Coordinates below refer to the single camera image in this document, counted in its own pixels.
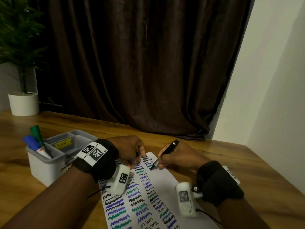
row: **plant stem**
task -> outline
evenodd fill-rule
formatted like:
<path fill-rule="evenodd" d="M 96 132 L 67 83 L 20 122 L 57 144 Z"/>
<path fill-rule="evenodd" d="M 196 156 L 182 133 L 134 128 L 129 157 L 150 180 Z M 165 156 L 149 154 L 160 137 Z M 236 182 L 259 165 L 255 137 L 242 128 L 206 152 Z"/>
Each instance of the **plant stem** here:
<path fill-rule="evenodd" d="M 25 83 L 25 69 L 18 67 L 18 74 L 19 74 L 19 81 L 20 81 L 20 87 L 21 92 L 27 93 L 27 84 Z"/>

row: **white wall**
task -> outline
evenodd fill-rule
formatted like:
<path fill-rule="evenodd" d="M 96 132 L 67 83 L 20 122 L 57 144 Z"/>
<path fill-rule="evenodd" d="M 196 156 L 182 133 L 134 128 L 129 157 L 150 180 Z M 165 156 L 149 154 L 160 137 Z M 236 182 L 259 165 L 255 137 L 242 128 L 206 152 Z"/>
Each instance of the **white wall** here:
<path fill-rule="evenodd" d="M 214 140 L 246 144 L 303 0 L 255 0 Z"/>
<path fill-rule="evenodd" d="M 305 194 L 305 2 L 246 145 Z"/>
<path fill-rule="evenodd" d="M 29 92 L 37 92 L 34 69 L 26 72 L 26 82 Z M 9 92 L 20 92 L 18 70 L 14 66 L 4 63 L 0 64 L 0 111 L 10 108 L 7 96 Z"/>

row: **wooden table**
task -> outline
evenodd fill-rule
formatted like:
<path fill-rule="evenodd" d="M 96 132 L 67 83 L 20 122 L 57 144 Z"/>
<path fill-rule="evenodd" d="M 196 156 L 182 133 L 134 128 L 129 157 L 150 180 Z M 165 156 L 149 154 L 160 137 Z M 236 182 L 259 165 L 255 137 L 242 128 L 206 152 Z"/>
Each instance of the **wooden table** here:
<path fill-rule="evenodd" d="M 31 176 L 25 144 L 21 140 L 29 134 L 29 127 L 39 125 L 44 138 L 74 129 L 81 129 L 98 138 L 137 135 L 147 152 L 157 155 L 160 148 L 174 137 L 141 132 L 127 125 L 87 119 L 77 116 L 43 112 L 30 117 L 15 117 L 10 111 L 0 112 L 0 225 L 23 208 L 45 189 Z M 305 228 L 305 196 L 267 163 L 242 145 L 207 140 L 188 141 L 207 157 L 227 165 L 241 181 L 246 199 L 271 228 Z M 194 181 L 194 173 L 171 166 L 179 181 Z M 93 211 L 84 218 L 84 228 L 107 228 L 100 196 L 88 202 Z M 215 216 L 210 204 L 203 208 Z"/>

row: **gray plastic tray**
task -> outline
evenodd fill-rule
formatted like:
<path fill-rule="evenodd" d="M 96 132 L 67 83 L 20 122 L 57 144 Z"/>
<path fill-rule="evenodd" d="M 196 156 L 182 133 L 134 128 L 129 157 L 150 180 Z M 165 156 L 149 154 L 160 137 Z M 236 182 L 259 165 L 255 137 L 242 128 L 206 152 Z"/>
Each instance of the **gray plastic tray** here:
<path fill-rule="evenodd" d="M 69 138 L 71 138 L 72 144 L 60 149 L 55 147 L 57 143 Z M 97 140 L 97 137 L 89 133 L 86 133 L 82 130 L 73 130 L 44 140 L 45 150 L 52 157 L 52 159 L 46 158 L 45 156 L 30 149 L 28 146 L 26 147 L 26 150 L 46 164 L 64 163 L 65 165 L 69 165 L 72 163 L 72 161 L 74 161 L 74 156 L 79 151 L 81 151 L 90 142 L 95 140 Z"/>

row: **dark curtain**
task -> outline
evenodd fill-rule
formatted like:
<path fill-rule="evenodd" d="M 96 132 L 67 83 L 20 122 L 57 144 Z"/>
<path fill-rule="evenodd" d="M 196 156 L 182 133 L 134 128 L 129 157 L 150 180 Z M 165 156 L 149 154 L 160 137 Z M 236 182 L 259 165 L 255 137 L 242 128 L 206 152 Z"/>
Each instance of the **dark curtain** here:
<path fill-rule="evenodd" d="M 249 0 L 40 0 L 68 113 L 202 136 L 227 85 Z"/>

